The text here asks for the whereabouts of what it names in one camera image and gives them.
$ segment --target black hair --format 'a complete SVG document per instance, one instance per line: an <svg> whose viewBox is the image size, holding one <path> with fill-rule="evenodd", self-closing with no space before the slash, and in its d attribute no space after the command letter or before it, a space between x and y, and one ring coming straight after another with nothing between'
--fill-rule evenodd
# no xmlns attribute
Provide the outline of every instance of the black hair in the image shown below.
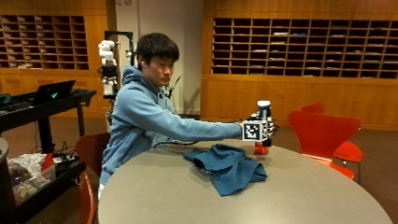
<svg viewBox="0 0 398 224"><path fill-rule="evenodd" d="M176 62L180 58L180 50L170 36L152 33L144 35L138 42L138 59L143 57L143 60L150 64L151 59L158 56Z"/></svg>

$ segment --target chair backrest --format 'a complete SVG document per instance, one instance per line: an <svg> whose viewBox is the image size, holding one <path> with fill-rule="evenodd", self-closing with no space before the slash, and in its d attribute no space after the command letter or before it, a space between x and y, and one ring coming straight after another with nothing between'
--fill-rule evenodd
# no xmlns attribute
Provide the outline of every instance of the chair backrest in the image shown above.
<svg viewBox="0 0 398 224"><path fill-rule="evenodd" d="M76 143L76 153L82 161L99 176L102 174L103 154L110 138L110 133L98 133L82 136Z"/></svg>
<svg viewBox="0 0 398 224"><path fill-rule="evenodd" d="M88 174L86 172L80 175L80 223L94 224L96 217L96 201L90 182Z"/></svg>
<svg viewBox="0 0 398 224"><path fill-rule="evenodd" d="M339 146L359 132L361 122L353 117L340 117L295 110L289 114L297 134L301 153L319 159L332 160Z"/></svg>
<svg viewBox="0 0 398 224"><path fill-rule="evenodd" d="M300 109L304 111L316 113L316 114L324 114L324 112L325 112L325 106L323 103L315 103L312 105L305 105Z"/></svg>

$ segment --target shelf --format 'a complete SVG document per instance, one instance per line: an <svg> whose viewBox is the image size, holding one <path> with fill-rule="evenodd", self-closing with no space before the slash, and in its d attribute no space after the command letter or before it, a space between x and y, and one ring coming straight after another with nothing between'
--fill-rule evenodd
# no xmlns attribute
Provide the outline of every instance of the shelf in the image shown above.
<svg viewBox="0 0 398 224"><path fill-rule="evenodd" d="M398 78L398 21L215 18L212 74Z"/></svg>
<svg viewBox="0 0 398 224"><path fill-rule="evenodd" d="M83 16L0 16L0 67L88 70Z"/></svg>

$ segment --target laptop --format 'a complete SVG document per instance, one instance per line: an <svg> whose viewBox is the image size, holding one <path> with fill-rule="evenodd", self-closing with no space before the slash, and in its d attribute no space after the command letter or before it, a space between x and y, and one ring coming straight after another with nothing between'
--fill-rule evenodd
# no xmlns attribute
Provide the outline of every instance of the laptop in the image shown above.
<svg viewBox="0 0 398 224"><path fill-rule="evenodd" d="M43 105L62 100L71 95L76 80L50 83L39 86L30 106Z"/></svg>
<svg viewBox="0 0 398 224"><path fill-rule="evenodd" d="M70 80L42 85L36 92L11 97L10 103L0 106L0 110L15 111L62 100L71 95L75 82Z"/></svg>

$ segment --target red chair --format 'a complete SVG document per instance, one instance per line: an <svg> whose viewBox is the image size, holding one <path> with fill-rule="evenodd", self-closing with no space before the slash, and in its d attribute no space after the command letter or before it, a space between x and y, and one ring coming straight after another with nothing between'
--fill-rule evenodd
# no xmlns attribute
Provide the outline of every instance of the red chair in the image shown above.
<svg viewBox="0 0 398 224"><path fill-rule="evenodd" d="M82 136L76 143L76 153L98 176L102 175L103 154L110 138L110 133L98 133Z"/></svg>
<svg viewBox="0 0 398 224"><path fill-rule="evenodd" d="M88 174L80 175L80 223L94 224L96 217L96 201Z"/></svg>
<svg viewBox="0 0 398 224"><path fill-rule="evenodd" d="M328 164L353 179L353 171L336 165L332 159L336 149L359 132L360 120L295 110L289 114L289 122L300 140L301 154Z"/></svg>
<svg viewBox="0 0 398 224"><path fill-rule="evenodd" d="M312 105L305 105L300 108L304 111L324 114L325 106L323 103L315 103ZM356 162L359 164L359 184L361 184L361 161L364 158L364 152L361 148L352 142L345 142L335 151L333 156L344 162L344 166L348 166L348 161Z"/></svg>

